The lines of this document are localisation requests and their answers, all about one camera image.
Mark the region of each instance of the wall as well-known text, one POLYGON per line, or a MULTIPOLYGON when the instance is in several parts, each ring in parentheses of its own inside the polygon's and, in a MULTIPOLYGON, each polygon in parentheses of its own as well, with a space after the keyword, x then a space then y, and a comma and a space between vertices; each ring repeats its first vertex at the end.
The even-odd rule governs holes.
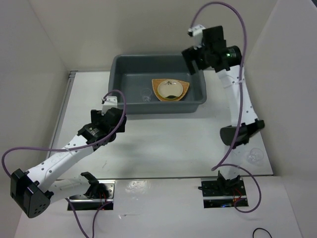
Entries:
MULTIPOLYGON (((277 0, 226 0, 249 31, 249 52, 277 0)), ((186 34, 195 12, 208 0, 30 0, 68 69, 110 69, 122 53, 180 52, 193 44, 186 34)), ((197 23, 223 25, 229 45, 242 46, 239 21, 214 5, 197 23)))
MULTIPOLYGON (((0 1, 0 154, 14 146, 48 146, 67 84, 67 71, 30 4, 0 1)), ((7 166, 26 169, 45 153, 13 152, 7 166)), ((21 209, 0 169, 1 237, 15 234, 21 209)))
POLYGON ((317 236, 317 8, 279 0, 247 62, 264 143, 305 238, 317 236))

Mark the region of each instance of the cable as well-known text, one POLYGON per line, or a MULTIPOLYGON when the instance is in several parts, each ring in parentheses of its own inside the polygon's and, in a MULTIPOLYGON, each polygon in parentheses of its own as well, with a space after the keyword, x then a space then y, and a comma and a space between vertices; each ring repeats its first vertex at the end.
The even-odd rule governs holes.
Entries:
MULTIPOLYGON (((69 201, 68 198, 65 198, 65 200, 68 202, 68 204, 69 204, 71 210, 72 210, 73 213, 74 213, 74 216, 75 216, 75 219, 76 219, 76 222, 77 222, 77 224, 78 224, 79 229, 81 230, 81 232, 83 233, 83 235, 84 235, 86 238, 89 238, 89 236, 87 235, 87 233, 84 231, 83 227, 82 227, 81 224, 80 224, 78 215, 77 215, 77 213, 76 213, 76 210, 75 210, 73 204, 71 203, 71 201, 69 201)), ((97 209, 97 212, 95 213, 94 219, 93 219, 93 236, 92 236, 92 238, 95 237, 95 221, 96 221, 97 214, 99 213, 100 210, 102 210, 105 206, 107 206, 107 205, 110 204, 110 203, 111 203, 111 202, 106 202, 104 205, 102 205, 101 207, 99 207, 99 208, 97 209)))
POLYGON ((255 232, 256 232, 257 230, 265 231, 265 232, 268 233, 269 237, 273 238, 270 232, 268 232, 266 229, 261 228, 261 227, 258 227, 258 228, 256 228, 256 229, 253 231, 253 233, 252 233, 252 237, 253 237, 253 238, 254 238, 254 234, 255 234, 255 232))
POLYGON ((8 169, 6 168, 6 165, 5 165, 5 157, 6 157, 6 155, 8 153, 10 153, 12 151, 15 151, 15 150, 35 150, 35 151, 49 151, 49 152, 66 152, 66 151, 85 149, 87 147, 95 146, 95 145, 97 145, 99 143, 103 143, 104 141, 108 140, 118 130, 118 128, 121 126, 121 124, 123 123, 124 117, 125 117, 125 113, 126 113, 126 99, 125 99, 125 96, 123 95, 123 93, 121 91, 116 90, 116 89, 111 90, 110 92, 108 92, 103 97, 103 99, 105 99, 111 93, 119 93, 122 96, 122 99, 123 99, 123 112, 122 112, 121 118, 120 118, 117 126, 105 138, 103 138, 103 139, 101 139, 99 141, 96 141, 96 142, 94 142, 92 144, 78 146, 78 147, 73 147, 73 148, 69 148, 69 149, 51 149, 51 148, 41 148, 41 147, 29 147, 29 146, 21 146, 21 147, 11 148, 11 149, 5 151, 5 153, 2 155, 1 163, 2 163, 2 167, 3 167, 4 172, 9 177, 11 177, 10 172, 8 171, 8 169))
MULTIPOLYGON (((248 42, 247 42, 246 26, 244 24, 244 21, 242 19, 242 16, 240 15, 240 13, 233 6, 231 6, 231 5, 229 5, 229 4, 225 3, 225 2, 221 2, 221 1, 207 2, 205 5, 203 5, 201 8, 199 8, 197 13, 195 14, 195 16, 194 16, 194 18, 192 20, 192 23, 191 23, 191 28, 194 26, 195 21, 196 21, 198 15, 201 13, 201 11, 204 8, 206 8, 207 6, 212 5, 212 4, 223 5, 223 6, 227 7, 227 8, 229 8, 229 9, 231 9, 237 15, 237 17, 240 20, 240 23, 241 23, 241 26, 242 26, 242 30, 243 30, 243 51, 242 51, 240 69, 239 69, 239 81, 241 81, 241 80, 243 80, 243 78, 242 78, 242 69, 243 69, 243 64, 244 64, 244 59, 245 59, 245 55, 246 55, 246 51, 247 51, 248 42)), ((242 211, 242 210, 238 209, 237 206, 236 206, 237 202, 241 201, 241 199, 239 199, 238 201, 234 202, 234 207, 235 207, 236 210, 238 210, 239 212, 242 212, 242 213, 250 213, 250 212, 253 212, 254 210, 256 210, 259 207, 259 205, 261 203, 261 199, 262 199, 261 189, 260 189, 260 186, 259 186, 256 178, 249 171, 247 171, 246 169, 244 169, 244 168, 242 168, 240 166, 237 166, 237 165, 234 165, 234 164, 223 164, 223 162, 228 158, 229 154, 231 153, 235 142, 237 141, 237 137, 238 137, 239 129, 240 129, 240 124, 241 124, 241 120, 242 120, 242 112, 243 112, 243 87, 242 87, 242 83, 239 83, 239 88, 240 88, 240 108, 239 108, 239 117, 238 117, 237 128, 236 128, 236 130, 234 132, 234 136, 233 136, 232 142, 230 144, 230 147, 229 147, 227 153, 224 155, 222 160, 216 166, 214 166, 211 169, 211 171, 215 171, 216 169, 218 169, 219 167, 222 167, 222 166, 232 166, 232 167, 236 167, 236 168, 242 169, 243 171, 245 171, 246 173, 248 173, 251 176, 251 178, 254 180, 254 182, 256 183, 256 185, 258 187, 258 190, 259 190, 259 201, 258 201, 257 205, 255 206, 255 208, 253 208, 253 209, 251 209, 249 211, 242 211)))

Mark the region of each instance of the white table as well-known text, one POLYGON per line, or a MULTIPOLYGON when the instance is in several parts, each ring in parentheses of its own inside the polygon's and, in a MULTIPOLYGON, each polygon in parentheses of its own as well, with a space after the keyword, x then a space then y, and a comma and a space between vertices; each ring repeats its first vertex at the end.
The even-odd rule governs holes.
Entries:
MULTIPOLYGON (((251 178, 244 178, 250 207, 258 201, 251 178)), ((251 238, 262 227, 274 238, 301 238, 280 177, 258 177, 263 200, 253 213, 234 208, 204 209, 199 178, 118 180, 112 211, 97 216, 95 238, 251 238)), ((22 213, 15 238, 81 238, 74 215, 65 200, 56 202, 40 216, 22 213)), ((78 211, 89 237, 95 211, 78 211)), ((255 238, 268 238, 259 231, 255 238)))
MULTIPOLYGON (((229 104, 214 71, 205 71, 207 101, 192 114, 128 115, 126 132, 114 142, 84 158, 62 178, 89 171, 97 178, 189 178, 216 176, 211 167, 223 157, 225 146, 219 130, 230 125, 229 104)), ((69 88, 53 148, 61 148, 83 125, 90 123, 90 110, 101 110, 101 97, 108 91, 109 72, 78 72, 69 88)), ((254 175, 272 175, 261 134, 241 155, 242 167, 254 175), (263 163, 250 164, 248 152, 259 148, 263 163)))

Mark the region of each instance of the gray bin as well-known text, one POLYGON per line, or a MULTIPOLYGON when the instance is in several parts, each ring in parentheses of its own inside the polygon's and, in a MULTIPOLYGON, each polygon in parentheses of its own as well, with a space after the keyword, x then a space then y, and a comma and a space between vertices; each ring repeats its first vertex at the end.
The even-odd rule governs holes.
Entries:
MULTIPOLYGON (((181 54, 118 55, 114 58, 108 90, 122 91, 127 100, 127 114, 193 113, 207 99, 204 74, 190 75, 181 54), (170 78, 190 83, 180 101, 161 102, 154 94, 152 79, 170 78)), ((123 100, 117 93, 118 107, 123 100)))

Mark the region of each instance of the purple cable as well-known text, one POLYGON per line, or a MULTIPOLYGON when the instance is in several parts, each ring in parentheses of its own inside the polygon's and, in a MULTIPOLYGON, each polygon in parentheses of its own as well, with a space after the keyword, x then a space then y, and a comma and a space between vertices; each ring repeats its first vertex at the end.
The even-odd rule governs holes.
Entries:
POLYGON ((121 118, 119 120, 119 123, 118 125, 103 139, 99 140, 99 141, 96 141, 92 144, 89 144, 89 145, 83 145, 83 146, 78 146, 78 147, 73 147, 73 148, 69 148, 68 150, 66 149, 50 149, 50 148, 41 148, 41 147, 29 147, 29 146, 23 146, 23 147, 14 147, 14 148, 11 148, 9 150, 7 150, 3 155, 2 155, 2 159, 1 159, 1 163, 2 163, 2 167, 3 167, 3 170, 4 172, 9 176, 11 177, 10 175, 10 172, 8 171, 8 169, 6 168, 5 166, 5 157, 8 153, 12 152, 12 151, 15 151, 15 150, 36 150, 36 151, 50 151, 50 152, 66 152, 66 151, 73 151, 73 150, 80 150, 80 149, 84 149, 84 148, 87 148, 87 147, 90 147, 90 146, 95 146, 99 143, 103 143, 104 141, 108 140, 117 130, 118 128, 121 126, 123 120, 124 120, 124 116, 125 116, 125 113, 126 113, 126 99, 125 99, 125 96, 123 95, 123 93, 119 90, 111 90, 110 92, 108 92, 104 97, 103 97, 103 100, 111 93, 119 93, 121 96, 122 96, 122 99, 123 99, 123 112, 122 112, 122 115, 121 115, 121 118))
MULTIPOLYGON (((72 210, 73 213, 74 213, 74 216, 75 216, 75 219, 76 219, 76 222, 77 222, 77 224, 78 224, 78 227, 79 227, 80 231, 82 232, 82 234, 83 234, 86 238, 89 238, 89 236, 87 235, 87 233, 84 231, 83 227, 82 227, 81 224, 80 224, 78 215, 77 215, 77 213, 76 213, 76 210, 75 210, 73 204, 71 203, 71 201, 69 201, 68 198, 65 198, 65 200, 68 202, 68 204, 69 204, 71 210, 72 210)), ((98 210, 97 210, 97 212, 95 213, 94 219, 93 219, 93 236, 92 236, 92 238, 95 237, 95 221, 96 221, 96 218, 97 218, 97 215, 98 215, 99 211, 102 210, 105 206, 107 206, 107 205, 110 204, 110 203, 111 203, 111 202, 106 202, 106 203, 104 203, 104 205, 102 205, 101 207, 99 207, 98 210)))
MULTIPOLYGON (((197 11, 197 13, 195 14, 193 20, 192 20, 192 23, 191 23, 191 28, 194 26, 195 24, 195 21, 198 17, 198 15, 201 13, 201 11, 209 6, 209 5, 212 5, 212 4, 219 4, 219 5, 223 5, 223 6, 226 6, 228 7, 229 9, 231 9, 236 15, 237 17, 239 18, 240 20, 240 23, 241 23, 241 26, 242 26, 242 30, 243 30, 243 52, 242 52, 242 58, 241 58, 241 63, 240 63, 240 69, 239 69, 239 81, 242 80, 242 69, 243 69, 243 64, 244 64, 244 59, 245 59, 245 55, 246 55, 246 51, 247 51, 247 30, 246 30, 246 26, 244 24, 244 21, 242 19, 242 16, 240 15, 240 13, 231 5, 225 3, 225 2, 221 2, 221 1, 211 1, 211 2, 208 2, 206 3, 205 5, 203 5, 201 8, 199 8, 199 10, 197 11)), ((239 118, 238 118, 238 123, 237 123, 237 128, 235 130, 235 133, 234 133, 234 136, 233 136, 233 139, 232 139, 232 142, 230 144, 230 147, 227 151, 227 153, 224 155, 224 157, 222 158, 222 160, 216 165, 214 166, 211 171, 215 171, 216 169, 218 169, 219 167, 222 167, 222 166, 232 166, 232 167, 236 167, 236 168, 239 168, 243 171, 245 171, 246 173, 248 173, 251 178, 254 180, 254 182, 256 183, 257 187, 258 187, 258 190, 259 190, 259 201, 257 203, 257 205, 255 206, 255 208, 249 210, 249 211, 242 211, 240 209, 237 208, 236 206, 236 203, 237 201, 234 203, 234 207, 235 209, 237 209, 239 212, 242 212, 242 213, 250 213, 250 212, 253 212, 255 211, 260 203, 261 203, 261 200, 262 200, 262 192, 261 192, 261 189, 260 189, 260 186, 256 180, 256 178, 249 172, 247 171, 246 169, 238 166, 238 165, 234 165, 234 164, 223 164, 223 162, 228 158, 229 154, 231 153, 232 149, 233 149, 233 146, 237 140, 237 137, 238 137, 238 134, 239 134, 239 129, 240 129, 240 124, 241 124, 241 120, 242 120, 242 112, 243 112, 243 87, 242 87, 242 83, 239 83, 239 88, 240 88, 240 108, 239 108, 239 118)))

